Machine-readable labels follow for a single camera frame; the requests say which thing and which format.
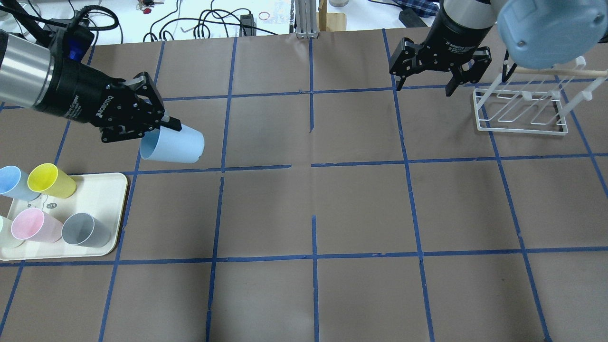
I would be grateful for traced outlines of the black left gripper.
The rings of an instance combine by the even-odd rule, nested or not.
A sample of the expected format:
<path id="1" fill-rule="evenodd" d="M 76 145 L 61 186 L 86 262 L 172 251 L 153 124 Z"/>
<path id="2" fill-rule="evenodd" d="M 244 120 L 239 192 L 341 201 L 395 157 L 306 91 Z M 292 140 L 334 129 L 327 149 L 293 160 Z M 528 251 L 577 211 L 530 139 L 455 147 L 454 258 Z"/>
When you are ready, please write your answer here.
<path id="1" fill-rule="evenodd" d="M 55 63 L 45 112 L 97 127 L 104 143 L 141 139 L 162 126 L 182 130 L 180 119 L 166 114 L 148 72 L 124 80 L 74 60 Z"/>

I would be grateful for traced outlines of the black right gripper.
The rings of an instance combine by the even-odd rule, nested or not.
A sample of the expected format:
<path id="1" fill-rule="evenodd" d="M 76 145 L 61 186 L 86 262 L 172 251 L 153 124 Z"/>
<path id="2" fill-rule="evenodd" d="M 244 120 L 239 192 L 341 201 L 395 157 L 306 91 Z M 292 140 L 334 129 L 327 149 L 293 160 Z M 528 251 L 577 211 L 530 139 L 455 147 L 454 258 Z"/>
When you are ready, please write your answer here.
<path id="1" fill-rule="evenodd" d="M 430 31 L 417 45 L 403 38 L 389 62 L 389 73 L 396 76 L 396 91 L 407 78 L 423 71 L 451 72 L 446 96 L 464 84 L 476 84 L 488 69 L 492 57 L 482 46 L 496 22 L 489 0 L 442 0 Z"/>

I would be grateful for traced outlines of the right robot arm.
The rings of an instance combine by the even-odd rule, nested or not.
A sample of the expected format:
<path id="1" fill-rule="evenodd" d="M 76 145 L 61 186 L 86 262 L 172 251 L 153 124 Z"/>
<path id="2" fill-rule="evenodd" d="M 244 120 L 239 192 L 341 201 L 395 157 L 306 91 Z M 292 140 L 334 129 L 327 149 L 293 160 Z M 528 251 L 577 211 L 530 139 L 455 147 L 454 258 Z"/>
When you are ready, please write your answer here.
<path id="1" fill-rule="evenodd" d="M 605 0 L 442 0 L 426 39 L 420 45 L 403 38 L 389 61 L 397 90 L 406 78 L 424 71 L 450 72 L 446 95 L 458 86 L 476 84 L 492 55 L 482 46 L 497 28 L 514 65 L 504 80 L 522 68 L 548 69 L 584 55 L 607 41 Z"/>

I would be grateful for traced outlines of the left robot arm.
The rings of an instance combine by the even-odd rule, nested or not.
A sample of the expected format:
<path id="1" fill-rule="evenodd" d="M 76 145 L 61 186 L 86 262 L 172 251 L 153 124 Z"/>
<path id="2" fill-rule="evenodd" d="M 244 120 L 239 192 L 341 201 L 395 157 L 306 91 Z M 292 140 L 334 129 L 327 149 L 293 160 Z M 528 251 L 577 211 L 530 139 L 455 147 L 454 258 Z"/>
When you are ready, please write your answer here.
<path id="1" fill-rule="evenodd" d="M 78 123 L 91 124 L 105 143 L 141 139 L 161 128 L 180 132 L 148 72 L 125 80 L 52 48 L 1 33 L 1 100 Z"/>

